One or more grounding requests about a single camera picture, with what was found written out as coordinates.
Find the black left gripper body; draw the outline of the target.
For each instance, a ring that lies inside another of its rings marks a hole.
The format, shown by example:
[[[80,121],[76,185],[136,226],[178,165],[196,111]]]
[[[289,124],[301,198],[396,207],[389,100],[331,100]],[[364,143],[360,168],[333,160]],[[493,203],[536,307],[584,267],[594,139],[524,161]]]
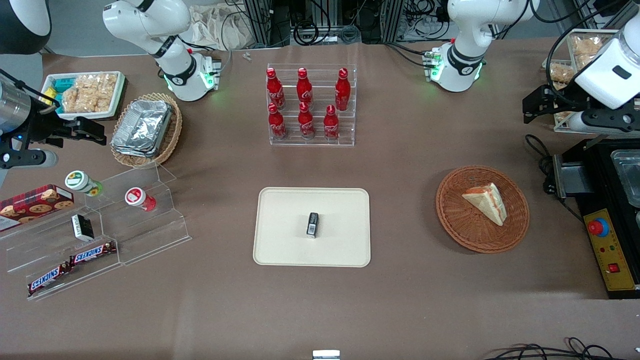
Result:
[[[638,133],[637,86],[610,87],[567,84],[548,85],[554,114],[563,113],[560,123],[575,133]]]

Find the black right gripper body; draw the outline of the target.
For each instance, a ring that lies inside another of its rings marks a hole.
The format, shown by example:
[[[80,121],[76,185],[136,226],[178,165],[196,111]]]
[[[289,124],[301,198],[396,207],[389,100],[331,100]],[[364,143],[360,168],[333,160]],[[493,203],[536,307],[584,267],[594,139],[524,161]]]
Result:
[[[64,141],[80,141],[81,136],[73,129],[74,122],[60,118],[57,112],[30,114],[27,137],[29,144],[43,144],[58,149],[64,147]]]

